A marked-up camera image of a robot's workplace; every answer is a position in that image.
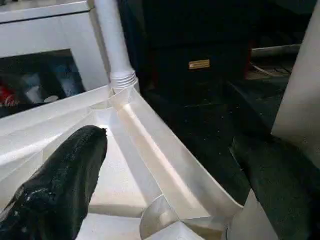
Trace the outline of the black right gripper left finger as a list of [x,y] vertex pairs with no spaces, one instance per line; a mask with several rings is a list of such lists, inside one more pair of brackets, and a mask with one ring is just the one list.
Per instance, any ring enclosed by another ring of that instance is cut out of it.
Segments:
[[107,149],[105,128],[85,125],[71,134],[0,213],[0,238],[76,239],[88,215]]

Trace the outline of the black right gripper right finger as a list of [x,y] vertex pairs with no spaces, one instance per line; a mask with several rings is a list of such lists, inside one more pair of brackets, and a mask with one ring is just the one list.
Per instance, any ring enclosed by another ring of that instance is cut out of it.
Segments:
[[280,240],[320,238],[320,170],[296,146],[236,136],[230,151]]

